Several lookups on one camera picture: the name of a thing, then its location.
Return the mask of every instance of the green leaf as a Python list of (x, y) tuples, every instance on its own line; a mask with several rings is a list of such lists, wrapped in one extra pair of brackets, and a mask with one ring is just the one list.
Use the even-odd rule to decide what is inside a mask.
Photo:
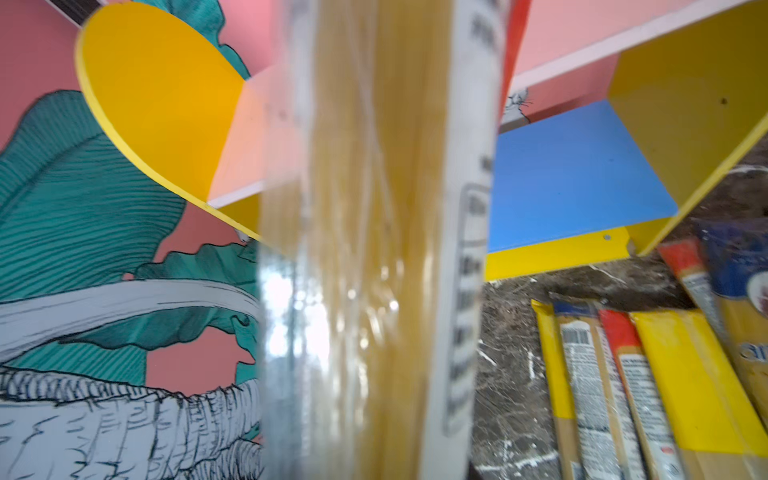
[[(212, 280), (236, 286), (245, 294), (258, 298), (257, 245), (251, 240), (246, 246), (238, 243), (223, 247), (203, 245), (195, 254), (171, 252), (162, 263), (146, 263), (138, 267), (135, 278)], [(256, 359), (257, 319), (242, 312), (211, 307), (160, 310), (70, 336), (62, 342), (88, 342), (108, 349), (135, 345), (154, 350), (178, 342), (191, 342), (208, 326), (234, 334), (237, 344)]]
[(45, 95), (0, 153), (0, 302), (120, 281), (184, 205), (123, 157), (82, 93)]
[(219, 34), (224, 28), (224, 13), (217, 0), (137, 0), (152, 5), (183, 20), (197, 30), (232, 64), (243, 78), (250, 78), (248, 68), (240, 56), (229, 46), (219, 43)]

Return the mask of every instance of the blurry pasta package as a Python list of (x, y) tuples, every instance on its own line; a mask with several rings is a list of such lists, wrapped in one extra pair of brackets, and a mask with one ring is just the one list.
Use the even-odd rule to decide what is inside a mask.
[(715, 303), (710, 285), (710, 274), (699, 254), (699, 240), (695, 237), (659, 245), (656, 250), (670, 267), (675, 277), (697, 307), (701, 309), (724, 346), (729, 345), (728, 333), (720, 310)]
[(267, 246), (266, 474), (463, 480), (512, 2), (287, 3), (303, 157), (231, 206)]
[(587, 478), (645, 479), (640, 445), (596, 303), (552, 295)]
[(768, 425), (768, 218), (699, 227), (731, 356)]
[(598, 314), (627, 393), (649, 477), (682, 480), (683, 464), (634, 324), (624, 312), (600, 308)]
[(688, 480), (768, 478), (768, 435), (699, 310), (632, 312)]
[(537, 300), (531, 300), (531, 307), (536, 312), (538, 322), (563, 480), (583, 480), (576, 411), (571, 386), (568, 384), (568, 368), (563, 357), (560, 331), (554, 320), (554, 310), (552, 305)]

